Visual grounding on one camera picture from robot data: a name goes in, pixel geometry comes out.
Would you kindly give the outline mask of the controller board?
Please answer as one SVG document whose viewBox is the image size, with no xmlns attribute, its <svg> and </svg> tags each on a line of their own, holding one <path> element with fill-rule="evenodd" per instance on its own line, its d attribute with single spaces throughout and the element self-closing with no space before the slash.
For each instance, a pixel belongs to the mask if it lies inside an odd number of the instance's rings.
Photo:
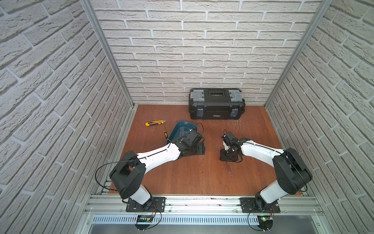
<svg viewBox="0 0 374 234">
<path fill-rule="evenodd" d="M 152 215 L 138 215 L 136 218 L 135 227 L 138 231 L 144 231 L 153 223 L 154 216 Z"/>
<path fill-rule="evenodd" d="M 261 231 L 269 231 L 273 227 L 273 218 L 271 216 L 257 216 L 258 218 L 258 227 Z"/>
</svg>

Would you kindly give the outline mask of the left controller board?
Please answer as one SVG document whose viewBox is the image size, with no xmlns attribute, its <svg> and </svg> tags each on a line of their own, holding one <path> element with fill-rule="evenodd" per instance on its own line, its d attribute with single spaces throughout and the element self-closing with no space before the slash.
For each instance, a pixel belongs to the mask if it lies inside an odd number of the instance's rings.
<svg viewBox="0 0 374 234">
<path fill-rule="evenodd" d="M 152 215 L 138 215 L 136 218 L 135 227 L 138 231 L 144 231 L 153 223 L 154 216 Z"/>
</svg>

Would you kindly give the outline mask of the teal plastic storage tray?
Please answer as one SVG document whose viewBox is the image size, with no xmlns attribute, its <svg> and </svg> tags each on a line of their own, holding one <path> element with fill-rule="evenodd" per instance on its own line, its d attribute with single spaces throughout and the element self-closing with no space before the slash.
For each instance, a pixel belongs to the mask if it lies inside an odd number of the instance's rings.
<svg viewBox="0 0 374 234">
<path fill-rule="evenodd" d="M 173 140 L 178 139 L 186 134 L 188 134 L 192 129 L 198 130 L 197 125 L 190 123 L 188 121 L 179 121 L 173 128 L 172 132 L 169 134 L 166 145 L 171 143 Z"/>
</svg>

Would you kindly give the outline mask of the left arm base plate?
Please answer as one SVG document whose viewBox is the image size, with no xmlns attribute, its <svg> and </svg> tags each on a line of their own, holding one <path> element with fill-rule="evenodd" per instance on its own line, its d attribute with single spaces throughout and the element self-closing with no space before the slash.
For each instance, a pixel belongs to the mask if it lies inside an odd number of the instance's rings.
<svg viewBox="0 0 374 234">
<path fill-rule="evenodd" d="M 135 200 L 129 198 L 127 201 L 126 212 L 129 213 L 143 213 L 143 212 L 164 212 L 166 204 L 166 197 L 151 197 L 143 205 L 139 204 Z"/>
</svg>

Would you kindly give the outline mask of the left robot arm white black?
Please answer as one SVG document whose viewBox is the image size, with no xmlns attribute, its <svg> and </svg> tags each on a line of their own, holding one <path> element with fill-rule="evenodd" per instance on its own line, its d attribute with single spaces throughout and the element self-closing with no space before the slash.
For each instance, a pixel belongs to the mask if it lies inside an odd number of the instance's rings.
<svg viewBox="0 0 374 234">
<path fill-rule="evenodd" d="M 203 145 L 205 138 L 197 130 L 192 129 L 180 138 L 173 139 L 165 146 L 145 153 L 128 151 L 119 161 L 105 163 L 95 171 L 95 182 L 102 188 L 111 190 L 102 185 L 97 178 L 101 168 L 113 164 L 110 178 L 122 199 L 131 199 L 141 206 L 149 206 L 153 197 L 142 185 L 144 175 L 167 162 L 176 161 L 184 157 L 196 155 L 199 146 Z"/>
</svg>

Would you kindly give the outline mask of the clear stencil ruler with holes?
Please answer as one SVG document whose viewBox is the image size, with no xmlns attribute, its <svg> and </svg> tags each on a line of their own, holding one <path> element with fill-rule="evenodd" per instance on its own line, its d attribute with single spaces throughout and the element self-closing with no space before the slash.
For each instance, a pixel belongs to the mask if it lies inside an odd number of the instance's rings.
<svg viewBox="0 0 374 234">
<path fill-rule="evenodd" d="M 179 128 L 179 132 L 178 132 L 178 133 L 179 133 L 178 138 L 185 136 L 188 132 L 189 132 L 189 131 L 186 130 L 185 127 L 180 127 L 180 128 Z"/>
</svg>

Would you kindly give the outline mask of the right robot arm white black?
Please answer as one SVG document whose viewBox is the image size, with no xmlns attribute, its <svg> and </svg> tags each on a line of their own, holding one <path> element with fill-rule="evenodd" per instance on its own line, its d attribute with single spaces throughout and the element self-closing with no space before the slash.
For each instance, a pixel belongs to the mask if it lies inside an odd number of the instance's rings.
<svg viewBox="0 0 374 234">
<path fill-rule="evenodd" d="M 224 149 L 220 150 L 220 161 L 241 162 L 251 157 L 274 168 L 276 180 L 255 195 L 252 209 L 263 212 L 273 210 L 277 200 L 294 195 L 312 181 L 313 176 L 299 153 L 293 149 L 271 148 L 253 140 L 236 138 L 232 132 L 222 136 Z"/>
</svg>

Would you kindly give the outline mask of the yellow utility knife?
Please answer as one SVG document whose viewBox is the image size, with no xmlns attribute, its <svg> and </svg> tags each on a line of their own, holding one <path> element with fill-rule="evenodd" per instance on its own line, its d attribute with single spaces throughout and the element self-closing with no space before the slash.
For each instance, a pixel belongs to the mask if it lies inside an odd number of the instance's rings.
<svg viewBox="0 0 374 234">
<path fill-rule="evenodd" d="M 161 125 L 161 124 L 165 124 L 165 123 L 166 123 L 166 120 L 149 121 L 149 122 L 146 122 L 145 125 L 146 126 L 154 126 L 154 125 Z"/>
</svg>

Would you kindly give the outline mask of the black plastic toolbox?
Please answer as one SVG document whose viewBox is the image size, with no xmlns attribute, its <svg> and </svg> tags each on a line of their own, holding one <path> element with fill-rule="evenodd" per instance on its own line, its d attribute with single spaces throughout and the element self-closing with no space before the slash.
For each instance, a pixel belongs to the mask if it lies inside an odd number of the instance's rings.
<svg viewBox="0 0 374 234">
<path fill-rule="evenodd" d="M 194 88 L 189 94 L 193 120 L 238 120 L 245 112 L 243 93 L 237 88 Z"/>
</svg>

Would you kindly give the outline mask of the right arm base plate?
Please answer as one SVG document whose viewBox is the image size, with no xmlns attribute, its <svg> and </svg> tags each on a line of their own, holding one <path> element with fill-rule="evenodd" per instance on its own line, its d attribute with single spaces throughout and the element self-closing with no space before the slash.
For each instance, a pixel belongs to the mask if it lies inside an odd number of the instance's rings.
<svg viewBox="0 0 374 234">
<path fill-rule="evenodd" d="M 239 198 L 243 213 L 280 213 L 278 200 L 272 203 L 266 203 L 260 197 Z"/>
</svg>

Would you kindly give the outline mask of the right controller board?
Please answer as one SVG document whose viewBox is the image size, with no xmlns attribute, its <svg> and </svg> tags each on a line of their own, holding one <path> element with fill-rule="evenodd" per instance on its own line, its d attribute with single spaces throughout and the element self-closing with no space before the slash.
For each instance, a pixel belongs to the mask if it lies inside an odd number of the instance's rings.
<svg viewBox="0 0 374 234">
<path fill-rule="evenodd" d="M 258 218 L 258 227 L 261 231 L 269 231 L 273 227 L 273 218 L 271 216 L 257 216 Z"/>
</svg>

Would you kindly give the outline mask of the small yellow-handled screwdriver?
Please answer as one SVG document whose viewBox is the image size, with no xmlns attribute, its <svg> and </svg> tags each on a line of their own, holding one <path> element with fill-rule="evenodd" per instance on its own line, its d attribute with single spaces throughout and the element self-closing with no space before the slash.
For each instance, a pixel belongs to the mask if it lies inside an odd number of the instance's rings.
<svg viewBox="0 0 374 234">
<path fill-rule="evenodd" d="M 168 139 L 168 134 L 167 134 L 167 129 L 166 129 L 166 123 L 165 122 L 163 123 L 163 126 L 164 126 L 164 135 L 165 135 L 165 138 Z"/>
</svg>

